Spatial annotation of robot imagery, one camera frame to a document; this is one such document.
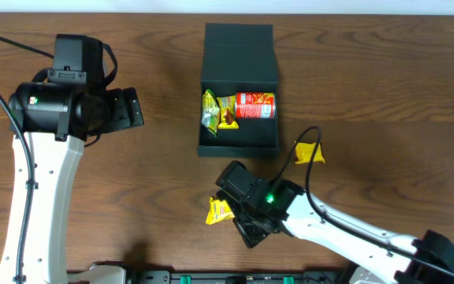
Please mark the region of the yellow orange snack packet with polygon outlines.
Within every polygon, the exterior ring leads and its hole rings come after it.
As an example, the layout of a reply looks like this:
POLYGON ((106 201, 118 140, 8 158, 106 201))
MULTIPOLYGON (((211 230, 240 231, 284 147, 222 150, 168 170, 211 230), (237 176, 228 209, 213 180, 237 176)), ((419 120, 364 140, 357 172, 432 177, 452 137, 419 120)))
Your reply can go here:
POLYGON ((209 211, 205 223, 214 225, 225 220, 234 219, 235 215, 225 200, 211 197, 209 199, 209 211))

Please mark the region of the plain yellow snack packet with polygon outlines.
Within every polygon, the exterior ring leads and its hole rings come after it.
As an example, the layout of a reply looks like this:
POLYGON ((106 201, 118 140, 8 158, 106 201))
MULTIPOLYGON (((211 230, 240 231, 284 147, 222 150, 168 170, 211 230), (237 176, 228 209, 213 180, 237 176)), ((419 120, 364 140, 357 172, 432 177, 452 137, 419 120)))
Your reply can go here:
POLYGON ((325 163, 320 144, 308 144, 299 142, 295 148, 295 164, 304 164, 313 161, 314 163, 325 163))

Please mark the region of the green orange snack packet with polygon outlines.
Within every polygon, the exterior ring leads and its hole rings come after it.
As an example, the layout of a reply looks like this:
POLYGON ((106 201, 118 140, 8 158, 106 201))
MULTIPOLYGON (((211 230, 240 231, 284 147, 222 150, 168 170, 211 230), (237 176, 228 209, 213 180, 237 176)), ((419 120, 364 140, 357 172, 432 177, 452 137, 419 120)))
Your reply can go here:
POLYGON ((201 124, 214 137, 217 136, 218 126, 220 124, 220 106, 214 93, 207 89, 202 96, 202 116, 201 124))

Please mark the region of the red chips can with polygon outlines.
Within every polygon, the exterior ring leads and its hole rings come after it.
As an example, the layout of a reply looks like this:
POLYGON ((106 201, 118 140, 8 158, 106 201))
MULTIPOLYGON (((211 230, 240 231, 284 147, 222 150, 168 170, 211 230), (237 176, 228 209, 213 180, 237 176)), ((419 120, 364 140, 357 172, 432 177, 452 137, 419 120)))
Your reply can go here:
POLYGON ((276 96, 273 92, 237 92, 237 118, 269 118, 276 113, 276 96))

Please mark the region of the yellow brown snack packet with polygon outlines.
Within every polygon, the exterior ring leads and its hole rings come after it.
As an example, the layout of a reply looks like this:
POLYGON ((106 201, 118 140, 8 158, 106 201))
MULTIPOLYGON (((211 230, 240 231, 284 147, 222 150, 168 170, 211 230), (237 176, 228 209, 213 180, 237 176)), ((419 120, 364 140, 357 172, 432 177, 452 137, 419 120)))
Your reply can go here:
POLYGON ((218 98, 218 105, 220 107, 220 123, 219 129, 238 129, 236 122, 236 96, 225 96, 218 98))

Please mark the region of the dark green box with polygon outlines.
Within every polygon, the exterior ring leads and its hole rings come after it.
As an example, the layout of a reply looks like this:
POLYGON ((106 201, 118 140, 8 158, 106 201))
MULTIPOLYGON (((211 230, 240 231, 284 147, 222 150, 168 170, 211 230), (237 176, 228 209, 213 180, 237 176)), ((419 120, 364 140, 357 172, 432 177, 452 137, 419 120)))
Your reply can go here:
MULTIPOLYGON (((201 91, 217 97, 238 92, 278 93, 273 27, 269 24, 207 23, 200 79, 201 91)), ((213 135, 199 127, 202 157, 274 159, 280 143, 277 117, 238 118, 238 129, 213 135)))

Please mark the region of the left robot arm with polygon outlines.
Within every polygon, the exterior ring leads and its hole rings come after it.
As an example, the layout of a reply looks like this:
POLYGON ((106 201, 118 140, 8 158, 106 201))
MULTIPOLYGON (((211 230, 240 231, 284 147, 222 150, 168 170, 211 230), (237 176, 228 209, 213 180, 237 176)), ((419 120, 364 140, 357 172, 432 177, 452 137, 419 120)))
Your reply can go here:
POLYGON ((4 103, 13 130, 14 186, 0 283, 124 282, 107 268, 68 275, 65 243, 73 182, 84 149, 143 124, 135 89, 110 89, 109 45, 60 34, 53 65, 4 103))

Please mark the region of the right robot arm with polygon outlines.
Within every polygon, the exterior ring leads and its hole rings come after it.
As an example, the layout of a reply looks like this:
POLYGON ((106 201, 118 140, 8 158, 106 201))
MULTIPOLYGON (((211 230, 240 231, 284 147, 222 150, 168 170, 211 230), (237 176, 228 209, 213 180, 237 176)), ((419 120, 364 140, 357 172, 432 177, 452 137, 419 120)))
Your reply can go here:
POLYGON ((330 207, 281 178, 268 181, 233 161, 216 181, 245 245, 270 234, 314 242, 367 269, 384 283, 454 283, 454 244, 442 234, 398 234, 330 207))

